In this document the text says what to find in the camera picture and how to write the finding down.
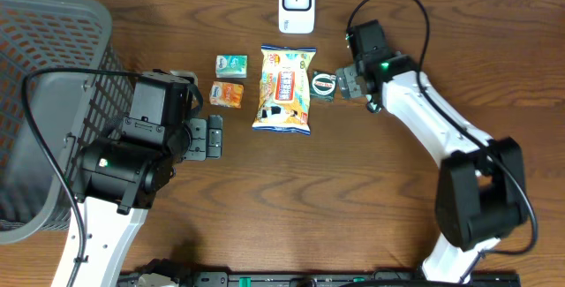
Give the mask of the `teal silver small box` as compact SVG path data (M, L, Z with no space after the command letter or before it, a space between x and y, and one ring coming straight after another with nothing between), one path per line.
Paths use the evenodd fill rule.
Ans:
M217 78L242 79L247 75L247 56L219 55L215 60L215 74Z

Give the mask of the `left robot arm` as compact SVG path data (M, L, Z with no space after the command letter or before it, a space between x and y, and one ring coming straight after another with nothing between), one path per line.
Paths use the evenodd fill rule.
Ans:
M199 116L203 97L193 72L144 72L132 106L79 151L72 191L84 233L72 221L55 286L113 286L157 192L184 161L222 155L222 118Z

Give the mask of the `green Zam-Buk tin box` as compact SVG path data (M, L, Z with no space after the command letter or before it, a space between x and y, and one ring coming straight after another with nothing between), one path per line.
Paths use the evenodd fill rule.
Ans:
M336 76L332 73L314 71L310 84L310 95L315 99L333 102L337 89Z

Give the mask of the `orange small box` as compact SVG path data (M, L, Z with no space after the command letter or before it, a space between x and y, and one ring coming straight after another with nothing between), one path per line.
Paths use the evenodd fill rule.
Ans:
M212 105L240 109L244 89L241 84L215 81L211 87L209 101Z

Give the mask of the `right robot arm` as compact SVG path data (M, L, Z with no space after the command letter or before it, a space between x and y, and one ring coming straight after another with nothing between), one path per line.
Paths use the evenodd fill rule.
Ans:
M421 265L423 277L470 282L479 258L530 216L521 148L462 117L410 56L388 46L378 21L348 27L346 40L354 63L336 72L343 97L364 95L371 112L397 117L439 168L434 210L441 234Z

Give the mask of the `light green candy packet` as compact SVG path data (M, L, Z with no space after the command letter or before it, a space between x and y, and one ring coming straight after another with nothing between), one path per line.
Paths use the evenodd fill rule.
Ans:
M374 102L374 101L369 101L369 102L365 105L365 107L366 107L366 109L367 109L369 112L371 112L371 113L373 113L373 114L379 113L379 112L382 110L382 107L381 107L378 103L376 103L376 102Z

